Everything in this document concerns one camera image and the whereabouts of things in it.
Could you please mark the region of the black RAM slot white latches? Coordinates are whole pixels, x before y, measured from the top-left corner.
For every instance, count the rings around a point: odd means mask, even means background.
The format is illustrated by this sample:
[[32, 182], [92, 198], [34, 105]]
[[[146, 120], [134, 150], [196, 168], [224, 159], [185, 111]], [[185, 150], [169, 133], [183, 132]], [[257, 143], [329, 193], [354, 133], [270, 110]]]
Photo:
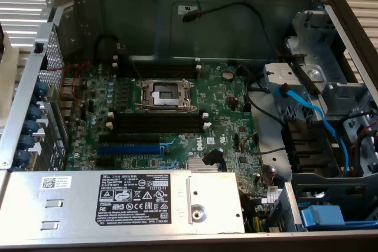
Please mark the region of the black RAM slot white latches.
[[113, 122], [114, 133], [204, 133], [203, 125], [199, 122], [145, 122], [126, 121]]
[[141, 64], [152, 65], [170, 65], [170, 66], [191, 66], [196, 65], [198, 61], [191, 57], [157, 57], [155, 55], [129, 55], [126, 57], [118, 56], [118, 67], [132, 67], [139, 66]]
[[159, 120], [177, 120], [184, 122], [203, 122], [199, 113], [116, 113], [114, 112], [114, 121], [159, 121]]
[[141, 64], [139, 66], [118, 68], [115, 72], [121, 78], [173, 78], [173, 79], [196, 79], [198, 71], [196, 65], [170, 66]]

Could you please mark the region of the metal CPU socket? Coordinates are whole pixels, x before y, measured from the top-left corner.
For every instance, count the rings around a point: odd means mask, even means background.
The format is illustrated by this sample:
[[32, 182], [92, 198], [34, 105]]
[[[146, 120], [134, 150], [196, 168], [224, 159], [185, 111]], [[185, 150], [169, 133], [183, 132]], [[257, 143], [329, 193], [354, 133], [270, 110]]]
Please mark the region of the metal CPU socket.
[[191, 113], [197, 111], [192, 104], [191, 91], [195, 84], [181, 80], [143, 80], [138, 84], [140, 100], [135, 109], [157, 113]]

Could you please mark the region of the green motherboard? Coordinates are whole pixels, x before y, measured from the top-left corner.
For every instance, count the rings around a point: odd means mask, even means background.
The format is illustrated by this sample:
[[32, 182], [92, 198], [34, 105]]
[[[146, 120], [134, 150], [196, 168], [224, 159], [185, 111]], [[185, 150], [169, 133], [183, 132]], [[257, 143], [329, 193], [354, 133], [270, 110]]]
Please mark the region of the green motherboard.
[[[251, 104], [247, 98], [244, 68], [226, 63], [201, 63], [196, 66], [195, 84], [191, 91], [192, 104], [197, 106], [204, 133], [114, 133], [114, 112], [146, 113], [135, 109], [140, 100], [138, 84], [143, 80], [181, 80], [173, 78], [121, 78], [114, 71], [99, 66], [85, 73], [73, 84], [77, 95], [66, 122], [69, 148], [65, 169], [93, 170], [184, 170], [189, 158], [203, 159], [213, 149], [223, 152], [224, 169], [236, 175], [240, 191], [253, 198], [266, 196], [267, 183], [263, 179], [263, 162], [259, 149], [259, 135], [253, 123]], [[223, 81], [222, 72], [231, 71], [233, 81]], [[153, 134], [160, 137], [159, 155], [98, 155], [99, 136], [106, 134]], [[96, 158], [112, 156], [114, 168], [98, 168]]]

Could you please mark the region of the black plug on motherboard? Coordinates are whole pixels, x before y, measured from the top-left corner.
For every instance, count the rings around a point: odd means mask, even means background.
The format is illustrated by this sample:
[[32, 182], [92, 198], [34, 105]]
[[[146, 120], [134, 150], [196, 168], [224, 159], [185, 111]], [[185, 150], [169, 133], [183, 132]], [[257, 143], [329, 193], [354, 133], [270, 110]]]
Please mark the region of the black plug on motherboard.
[[215, 163], [219, 163], [222, 167], [224, 167], [225, 160], [223, 157], [223, 152], [219, 149], [213, 149], [208, 154], [204, 156], [202, 159], [205, 165], [213, 166]]

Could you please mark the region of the silver chipset heatsink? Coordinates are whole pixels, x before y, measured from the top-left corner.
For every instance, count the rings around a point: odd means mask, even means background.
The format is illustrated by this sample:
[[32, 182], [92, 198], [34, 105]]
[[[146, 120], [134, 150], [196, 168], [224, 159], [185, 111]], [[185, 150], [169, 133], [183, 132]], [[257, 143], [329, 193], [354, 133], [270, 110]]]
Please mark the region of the silver chipset heatsink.
[[226, 172], [221, 162], [215, 161], [212, 165], [210, 165], [210, 164], [205, 164], [204, 161], [200, 158], [189, 158], [188, 169], [191, 172], [199, 172], [199, 173]]

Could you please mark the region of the long black expansion slot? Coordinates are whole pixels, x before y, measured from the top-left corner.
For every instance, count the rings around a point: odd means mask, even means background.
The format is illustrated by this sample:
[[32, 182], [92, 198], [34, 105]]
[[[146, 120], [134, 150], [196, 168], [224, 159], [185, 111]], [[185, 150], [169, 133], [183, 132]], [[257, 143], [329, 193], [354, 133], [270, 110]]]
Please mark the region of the long black expansion slot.
[[153, 134], [106, 134], [99, 136], [100, 144], [159, 144], [160, 137]]

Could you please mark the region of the blue expansion slot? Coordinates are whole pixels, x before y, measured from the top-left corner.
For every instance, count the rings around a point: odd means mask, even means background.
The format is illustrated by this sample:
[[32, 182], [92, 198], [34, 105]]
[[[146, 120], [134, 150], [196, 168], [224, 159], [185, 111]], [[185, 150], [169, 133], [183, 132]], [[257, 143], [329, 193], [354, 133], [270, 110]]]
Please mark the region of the blue expansion slot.
[[159, 155], [160, 153], [160, 145], [110, 145], [99, 146], [97, 149], [98, 155]]

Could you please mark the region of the short black expansion slot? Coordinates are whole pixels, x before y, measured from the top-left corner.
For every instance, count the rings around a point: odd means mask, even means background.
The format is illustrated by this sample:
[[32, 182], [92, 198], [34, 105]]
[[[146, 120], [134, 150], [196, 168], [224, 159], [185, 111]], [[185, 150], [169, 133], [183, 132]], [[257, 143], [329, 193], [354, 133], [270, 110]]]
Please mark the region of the short black expansion slot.
[[95, 164], [98, 168], [114, 168], [115, 158], [112, 156], [100, 156], [96, 158]]

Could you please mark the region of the grey metal PC case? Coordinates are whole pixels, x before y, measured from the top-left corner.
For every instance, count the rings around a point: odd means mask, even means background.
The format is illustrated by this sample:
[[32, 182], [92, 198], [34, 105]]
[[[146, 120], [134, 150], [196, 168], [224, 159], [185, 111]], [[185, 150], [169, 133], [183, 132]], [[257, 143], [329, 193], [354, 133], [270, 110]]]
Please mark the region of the grey metal PC case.
[[[15, 172], [87, 172], [64, 167], [70, 145], [66, 119], [78, 98], [73, 84], [99, 66], [116, 72], [119, 55], [191, 57], [196, 65], [244, 68], [267, 191], [265, 197], [253, 198], [237, 186], [245, 229], [240, 234], [16, 239], [0, 241], [0, 251], [378, 252], [377, 174], [326, 178], [291, 171], [281, 136], [283, 123], [263, 69], [283, 56], [293, 19], [304, 11], [325, 11], [334, 19], [350, 42], [345, 58], [352, 72], [378, 93], [378, 53], [346, 0], [73, 0], [48, 8], [0, 131], [0, 205]], [[44, 43], [40, 54], [34, 53], [36, 42]], [[40, 128], [32, 135], [30, 164], [15, 168], [21, 127], [38, 80], [49, 87], [37, 102], [43, 111], [37, 120]], [[338, 205], [345, 226], [308, 231], [300, 212], [310, 205]]]

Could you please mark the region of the black ribbed plastic shroud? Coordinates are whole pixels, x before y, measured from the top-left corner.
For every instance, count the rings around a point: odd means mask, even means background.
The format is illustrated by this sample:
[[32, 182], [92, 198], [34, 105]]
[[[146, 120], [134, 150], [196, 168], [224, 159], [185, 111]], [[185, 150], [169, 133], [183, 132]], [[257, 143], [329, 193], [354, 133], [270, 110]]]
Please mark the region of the black ribbed plastic shroud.
[[326, 178], [340, 177], [344, 158], [333, 149], [333, 138], [320, 122], [289, 118], [281, 130], [292, 173], [311, 173]]

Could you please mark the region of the grey metal disk bay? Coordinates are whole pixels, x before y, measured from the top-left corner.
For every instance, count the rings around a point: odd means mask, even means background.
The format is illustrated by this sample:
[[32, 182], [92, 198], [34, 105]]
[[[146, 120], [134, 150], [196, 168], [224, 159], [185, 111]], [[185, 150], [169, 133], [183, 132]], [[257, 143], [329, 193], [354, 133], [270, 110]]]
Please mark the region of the grey metal disk bay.
[[295, 15], [284, 54], [264, 66], [280, 121], [320, 122], [344, 158], [342, 175], [378, 175], [378, 93], [357, 79], [345, 58], [350, 42], [325, 11]]

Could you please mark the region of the silver power supply with label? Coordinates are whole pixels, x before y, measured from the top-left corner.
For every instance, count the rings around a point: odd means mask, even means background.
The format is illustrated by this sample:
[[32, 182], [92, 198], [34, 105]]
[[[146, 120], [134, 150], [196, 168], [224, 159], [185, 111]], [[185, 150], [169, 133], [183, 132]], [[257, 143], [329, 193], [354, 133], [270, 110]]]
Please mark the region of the silver power supply with label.
[[240, 234], [233, 173], [189, 170], [11, 174], [0, 241]]

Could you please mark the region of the blue card retainer row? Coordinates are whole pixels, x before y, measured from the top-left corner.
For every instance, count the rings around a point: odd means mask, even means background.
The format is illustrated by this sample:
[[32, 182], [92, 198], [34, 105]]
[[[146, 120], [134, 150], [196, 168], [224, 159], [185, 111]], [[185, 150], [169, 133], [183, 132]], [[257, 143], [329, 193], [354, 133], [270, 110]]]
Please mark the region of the blue card retainer row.
[[25, 169], [30, 164], [31, 154], [28, 150], [35, 146], [35, 139], [32, 135], [38, 132], [40, 127], [37, 120], [43, 116], [43, 111], [37, 102], [42, 101], [48, 91], [49, 87], [46, 83], [39, 80], [36, 82], [12, 162], [12, 166], [15, 168]]

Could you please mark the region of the blue plastic latch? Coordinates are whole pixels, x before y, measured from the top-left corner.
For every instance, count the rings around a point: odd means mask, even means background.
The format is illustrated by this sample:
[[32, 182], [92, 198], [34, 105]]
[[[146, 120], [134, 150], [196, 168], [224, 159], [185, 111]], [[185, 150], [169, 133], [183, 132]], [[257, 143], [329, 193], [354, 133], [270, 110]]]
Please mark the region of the blue plastic latch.
[[345, 226], [338, 205], [310, 205], [300, 215], [303, 226], [308, 231], [335, 230]]

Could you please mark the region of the beige parts rack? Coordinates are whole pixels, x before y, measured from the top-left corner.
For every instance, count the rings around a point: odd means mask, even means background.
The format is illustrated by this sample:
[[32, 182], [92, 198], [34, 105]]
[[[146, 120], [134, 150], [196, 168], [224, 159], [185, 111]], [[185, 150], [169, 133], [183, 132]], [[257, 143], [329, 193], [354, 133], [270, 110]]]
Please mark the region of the beige parts rack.
[[19, 48], [13, 47], [8, 34], [4, 33], [4, 53], [0, 61], [0, 130], [5, 127], [14, 96]]

